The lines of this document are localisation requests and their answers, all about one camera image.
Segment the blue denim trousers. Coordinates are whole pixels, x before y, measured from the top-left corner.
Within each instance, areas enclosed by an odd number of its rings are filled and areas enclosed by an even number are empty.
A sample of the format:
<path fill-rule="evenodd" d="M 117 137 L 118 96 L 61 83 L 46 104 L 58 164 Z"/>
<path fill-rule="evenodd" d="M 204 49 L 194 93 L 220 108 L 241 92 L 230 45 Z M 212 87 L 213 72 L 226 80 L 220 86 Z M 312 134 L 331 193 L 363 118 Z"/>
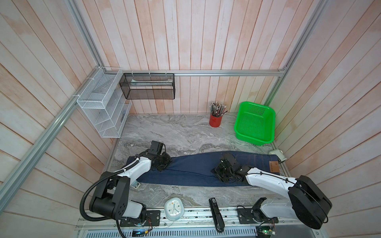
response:
<path fill-rule="evenodd" d="M 222 153 L 232 154 L 239 164 L 256 167 L 265 172 L 280 174 L 278 157 L 249 152 L 222 151 L 171 157 L 169 166 L 159 172 L 154 169 L 141 175 L 137 181 L 144 183 L 180 186 L 244 186 L 246 182 L 223 183 L 211 170 L 219 164 Z"/>

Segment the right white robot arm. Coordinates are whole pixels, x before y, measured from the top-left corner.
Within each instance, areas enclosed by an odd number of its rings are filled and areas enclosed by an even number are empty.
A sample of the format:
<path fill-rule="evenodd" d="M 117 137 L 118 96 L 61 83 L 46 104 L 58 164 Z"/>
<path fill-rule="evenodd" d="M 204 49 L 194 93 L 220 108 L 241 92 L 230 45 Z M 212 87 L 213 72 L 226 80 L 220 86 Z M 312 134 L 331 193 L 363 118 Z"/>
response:
<path fill-rule="evenodd" d="M 238 208 L 238 215 L 257 223 L 274 223 L 279 217 L 298 219 L 309 228 L 318 230 L 328 222 L 332 203 L 307 176 L 284 177 L 249 165 L 240 165 L 230 153 L 222 154 L 213 174 L 224 183 L 246 182 L 262 187 L 288 199 L 275 203 L 261 197 L 251 209 Z"/>

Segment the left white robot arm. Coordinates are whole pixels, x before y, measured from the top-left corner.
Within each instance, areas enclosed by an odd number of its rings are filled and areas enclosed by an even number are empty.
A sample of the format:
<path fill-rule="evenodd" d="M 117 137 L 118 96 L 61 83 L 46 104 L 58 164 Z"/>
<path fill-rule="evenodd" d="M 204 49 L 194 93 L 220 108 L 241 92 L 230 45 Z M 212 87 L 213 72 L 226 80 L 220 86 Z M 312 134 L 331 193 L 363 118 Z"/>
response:
<path fill-rule="evenodd" d="M 129 199 L 130 187 L 139 187 L 137 179 L 154 169 L 165 170 L 172 162 L 165 144 L 152 141 L 149 149 L 130 157 L 131 162 L 115 172 L 104 172 L 98 181 L 84 193 L 79 211 L 83 219 L 90 222 L 115 220 L 119 234 L 125 237 L 121 221 L 135 226 L 148 224 L 148 229 L 136 232 L 138 236 L 147 235 L 153 229 L 151 219 L 146 216 L 146 205 Z"/>

